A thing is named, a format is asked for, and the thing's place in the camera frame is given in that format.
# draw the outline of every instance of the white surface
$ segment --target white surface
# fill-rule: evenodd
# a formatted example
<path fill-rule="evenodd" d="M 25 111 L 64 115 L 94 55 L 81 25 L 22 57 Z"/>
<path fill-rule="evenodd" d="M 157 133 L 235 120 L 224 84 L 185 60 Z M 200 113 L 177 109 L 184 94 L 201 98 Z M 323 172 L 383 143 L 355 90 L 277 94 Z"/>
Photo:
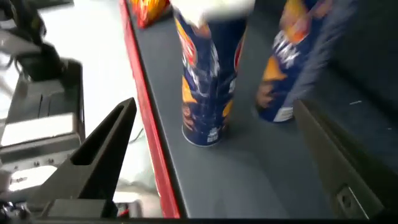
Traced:
<path fill-rule="evenodd" d="M 137 95 L 121 16 L 113 2 L 77 0 L 74 7 L 42 12 L 45 39 L 62 57 L 83 64 L 87 136 L 118 103 Z M 141 128 L 142 122 L 134 124 L 132 136 Z"/>
<path fill-rule="evenodd" d="M 74 127 L 76 120 L 73 113 L 68 113 L 7 124 L 2 134 L 0 146 L 10 146 L 21 142 L 70 134 L 77 129 L 77 127 Z"/>
<path fill-rule="evenodd" d="M 184 19 L 196 27 L 213 19 L 231 19 L 249 14 L 256 0 L 170 0 Z"/>

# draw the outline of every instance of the blue can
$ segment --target blue can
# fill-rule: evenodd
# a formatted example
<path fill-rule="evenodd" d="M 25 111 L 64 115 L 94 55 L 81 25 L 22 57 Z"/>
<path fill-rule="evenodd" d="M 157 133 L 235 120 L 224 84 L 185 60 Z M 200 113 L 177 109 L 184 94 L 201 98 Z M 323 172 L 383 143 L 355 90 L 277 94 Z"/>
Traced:
<path fill-rule="evenodd" d="M 288 0 L 256 95 L 259 116 L 293 118 L 293 102 L 312 89 L 357 0 Z"/>
<path fill-rule="evenodd" d="M 247 18 L 195 27 L 176 12 L 175 23 L 183 51 L 183 135 L 192 144 L 210 146 L 228 124 Z"/>

